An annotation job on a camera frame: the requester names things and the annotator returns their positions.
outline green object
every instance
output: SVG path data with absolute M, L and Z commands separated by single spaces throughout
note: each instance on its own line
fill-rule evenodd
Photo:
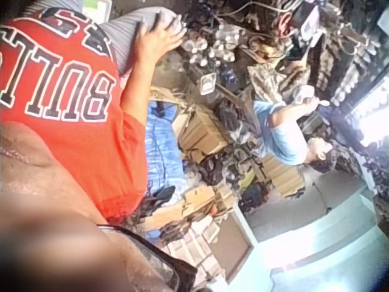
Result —
M 84 0 L 83 7 L 97 9 L 98 0 Z

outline forearm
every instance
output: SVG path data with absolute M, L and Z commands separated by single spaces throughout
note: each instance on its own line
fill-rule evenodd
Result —
M 302 116 L 305 116 L 308 113 L 308 107 L 304 103 L 302 103 L 301 105 L 284 106 L 282 108 L 276 109 L 275 112 L 270 115 L 270 127 L 275 128 L 289 121 L 295 122 L 296 120 L 298 120 Z
M 147 106 L 150 94 L 151 80 L 155 66 L 135 62 L 126 87 L 122 93 L 122 110 L 133 116 L 142 125 L 146 125 Z

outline hand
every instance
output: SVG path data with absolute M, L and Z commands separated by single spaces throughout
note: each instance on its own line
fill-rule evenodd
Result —
M 320 104 L 320 99 L 317 97 L 308 97 L 304 99 L 304 104 L 306 105 L 307 114 L 310 114 L 317 109 Z
M 155 28 L 148 32 L 147 23 L 142 20 L 134 45 L 136 61 L 155 66 L 163 55 L 180 46 L 182 37 L 187 32 L 183 27 L 174 34 L 180 22 L 181 16 L 178 15 L 168 27 L 164 28 L 164 13 L 161 12 Z

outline blue object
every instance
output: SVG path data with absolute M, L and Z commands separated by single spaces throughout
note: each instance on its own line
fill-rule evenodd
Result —
M 173 103 L 162 103 L 158 107 L 157 102 L 151 102 L 148 107 L 145 143 L 150 193 L 163 187 L 176 186 L 173 198 L 178 201 L 181 194 L 177 192 L 186 185 L 186 180 L 181 152 L 171 126 L 176 113 L 177 106 Z
M 269 125 L 269 116 L 282 106 L 285 106 L 284 102 L 275 105 L 269 102 L 254 102 L 254 111 L 260 121 L 264 141 L 260 156 L 265 157 L 271 153 L 284 164 L 299 165 L 304 163 L 308 154 L 300 127 L 294 121 L 283 123 L 273 129 Z

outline blue tarp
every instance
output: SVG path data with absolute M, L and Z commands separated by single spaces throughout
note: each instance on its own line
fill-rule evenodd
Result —
M 148 185 L 151 194 L 163 187 L 175 186 L 176 193 L 170 203 L 180 200 L 181 190 L 186 185 L 182 168 L 181 152 L 171 126 L 177 106 L 164 103 L 164 116 L 157 112 L 157 103 L 148 107 L 146 124 L 146 155 L 148 162 Z

